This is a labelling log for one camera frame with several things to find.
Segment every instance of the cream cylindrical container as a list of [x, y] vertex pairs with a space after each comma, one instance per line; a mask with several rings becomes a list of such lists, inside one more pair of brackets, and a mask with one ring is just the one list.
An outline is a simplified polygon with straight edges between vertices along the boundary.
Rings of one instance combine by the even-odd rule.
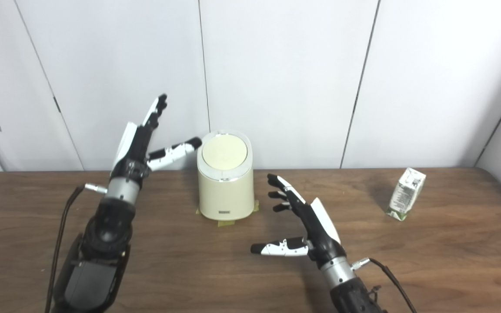
[[198, 149], [200, 212], [211, 220], [240, 220], [254, 209], [252, 148], [234, 130], [216, 130]]

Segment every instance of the wooden table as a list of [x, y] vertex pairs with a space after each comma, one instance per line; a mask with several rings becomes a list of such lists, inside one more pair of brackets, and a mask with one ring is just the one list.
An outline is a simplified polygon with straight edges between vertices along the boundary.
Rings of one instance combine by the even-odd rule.
[[[419, 312], [501, 313], [501, 185], [476, 168], [421, 171], [428, 177], [404, 222], [381, 210], [403, 169], [272, 172], [307, 200], [322, 199], [350, 260], [388, 265]], [[153, 173], [137, 201], [131, 259], [108, 312], [334, 312], [308, 258], [249, 253], [252, 243], [304, 234], [291, 212], [272, 212], [267, 172], [255, 172], [260, 211], [224, 227], [195, 214], [195, 172]], [[108, 172], [0, 173], [0, 313], [42, 312], [64, 202], [78, 184], [107, 179]], [[61, 262], [100, 196], [85, 191], [71, 208]], [[382, 285], [383, 308], [408, 311], [377, 267], [358, 275], [367, 287]]]

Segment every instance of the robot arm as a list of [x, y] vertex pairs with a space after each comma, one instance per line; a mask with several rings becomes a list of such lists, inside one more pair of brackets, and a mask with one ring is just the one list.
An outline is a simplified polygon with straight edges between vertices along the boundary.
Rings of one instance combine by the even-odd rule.
[[275, 256], [304, 256], [316, 262], [330, 287], [332, 303], [340, 313], [382, 313], [370, 292], [347, 262], [347, 255], [340, 238], [322, 202], [316, 198], [308, 204], [288, 182], [279, 176], [268, 174], [268, 183], [280, 191], [270, 192], [270, 198], [284, 202], [274, 206], [274, 212], [291, 210], [301, 219], [307, 236], [270, 243], [253, 244], [255, 254]]
[[[50, 279], [49, 293], [54, 299], [52, 312], [101, 313], [113, 304], [129, 259], [129, 241], [133, 235], [131, 222], [143, 180], [152, 171], [200, 147], [201, 140], [195, 137], [147, 155], [152, 133], [159, 125], [158, 118], [167, 107], [166, 98], [166, 95], [161, 95], [155, 100], [141, 125], [127, 124], [117, 149], [109, 186], [84, 186], [104, 194], [104, 197], [96, 214], [89, 220], [85, 233], [79, 234], [72, 244], [54, 287]], [[66, 210], [72, 200], [67, 202]], [[58, 249], [54, 254], [54, 263], [57, 255]]]

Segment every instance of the round lid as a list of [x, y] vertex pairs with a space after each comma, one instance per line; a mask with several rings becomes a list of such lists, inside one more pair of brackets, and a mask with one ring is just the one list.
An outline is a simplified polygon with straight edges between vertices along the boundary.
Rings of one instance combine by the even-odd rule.
[[245, 161], [247, 152], [247, 145], [241, 138], [230, 133], [222, 133], [205, 143], [202, 157], [212, 168], [230, 170]]

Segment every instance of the white rim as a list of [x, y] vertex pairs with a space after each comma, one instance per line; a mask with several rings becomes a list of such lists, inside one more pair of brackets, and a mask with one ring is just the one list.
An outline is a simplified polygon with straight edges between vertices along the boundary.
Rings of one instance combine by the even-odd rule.
[[[221, 136], [221, 135], [233, 135], [241, 139], [245, 145], [247, 146], [247, 157], [245, 160], [239, 164], [234, 169], [229, 169], [229, 170], [219, 170], [215, 169], [211, 166], [209, 166], [206, 161], [204, 160], [204, 157], [202, 155], [202, 150], [204, 148], [204, 145], [206, 145], [206, 142], [209, 141], [211, 138], [216, 137], [216, 136]], [[197, 156], [197, 166], [198, 170], [206, 177], [210, 178], [211, 180], [217, 180], [219, 182], [232, 182], [233, 180], [238, 180], [244, 174], [246, 174], [251, 168], [252, 168], [252, 148], [251, 148], [251, 142], [248, 139], [247, 136], [245, 136], [243, 133], [236, 131], [236, 130], [216, 130], [212, 131], [208, 135], [205, 135], [202, 139], [202, 146], [198, 148], [198, 156]]]

